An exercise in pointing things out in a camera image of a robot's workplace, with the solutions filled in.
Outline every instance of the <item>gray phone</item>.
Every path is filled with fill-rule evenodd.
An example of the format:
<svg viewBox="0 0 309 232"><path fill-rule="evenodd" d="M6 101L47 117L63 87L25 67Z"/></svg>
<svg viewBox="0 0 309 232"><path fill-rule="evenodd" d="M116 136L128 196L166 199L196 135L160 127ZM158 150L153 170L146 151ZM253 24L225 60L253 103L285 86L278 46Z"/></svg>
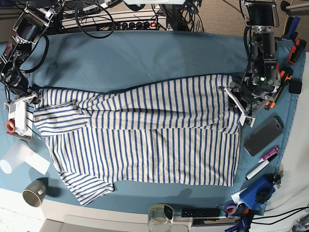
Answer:
<svg viewBox="0 0 309 232"><path fill-rule="evenodd" d="M255 156L264 147L270 144L270 142L277 138L282 132L282 126L278 120L273 117L257 132L246 139L243 143L243 146L250 155Z"/></svg>

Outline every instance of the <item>pink marker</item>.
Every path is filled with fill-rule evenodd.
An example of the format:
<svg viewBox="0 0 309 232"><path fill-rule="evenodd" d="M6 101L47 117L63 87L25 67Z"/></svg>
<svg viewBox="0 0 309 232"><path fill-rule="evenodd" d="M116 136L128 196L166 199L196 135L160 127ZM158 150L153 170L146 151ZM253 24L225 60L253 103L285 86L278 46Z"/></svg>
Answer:
<svg viewBox="0 0 309 232"><path fill-rule="evenodd" d="M272 157L273 155L277 154L279 151L277 146L274 146L266 155L264 155L260 160L259 163L267 160L268 158Z"/></svg>

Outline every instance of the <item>striped shirt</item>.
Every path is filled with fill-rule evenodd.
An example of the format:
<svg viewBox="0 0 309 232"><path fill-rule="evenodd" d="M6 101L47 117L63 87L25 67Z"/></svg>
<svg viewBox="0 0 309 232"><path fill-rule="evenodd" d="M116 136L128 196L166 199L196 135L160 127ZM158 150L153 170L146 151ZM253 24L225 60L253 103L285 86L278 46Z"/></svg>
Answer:
<svg viewBox="0 0 309 232"><path fill-rule="evenodd" d="M34 124L81 205L120 180L232 186L240 115L218 90L231 80L198 76L108 95L44 89Z"/></svg>

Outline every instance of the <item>gray mug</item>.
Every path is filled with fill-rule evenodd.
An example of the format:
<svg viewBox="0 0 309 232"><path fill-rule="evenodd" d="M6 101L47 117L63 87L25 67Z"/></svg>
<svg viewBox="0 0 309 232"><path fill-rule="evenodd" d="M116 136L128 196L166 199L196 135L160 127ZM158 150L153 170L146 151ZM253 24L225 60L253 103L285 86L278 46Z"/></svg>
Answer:
<svg viewBox="0 0 309 232"><path fill-rule="evenodd" d="M41 180L35 180L23 191L24 200L33 207L40 207L46 195L46 185Z"/></svg>

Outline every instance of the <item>tape roll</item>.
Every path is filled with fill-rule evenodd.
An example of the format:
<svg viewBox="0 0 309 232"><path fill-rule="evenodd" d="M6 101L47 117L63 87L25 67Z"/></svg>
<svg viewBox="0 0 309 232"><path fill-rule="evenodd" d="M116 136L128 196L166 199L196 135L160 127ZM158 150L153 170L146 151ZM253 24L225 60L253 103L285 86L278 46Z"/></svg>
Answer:
<svg viewBox="0 0 309 232"><path fill-rule="evenodd" d="M14 133L15 132L15 122L14 119L10 119L5 123L5 128L9 133Z"/></svg>
<svg viewBox="0 0 309 232"><path fill-rule="evenodd" d="M237 207L235 204L227 204L224 206L224 211L230 216L236 213Z"/></svg>

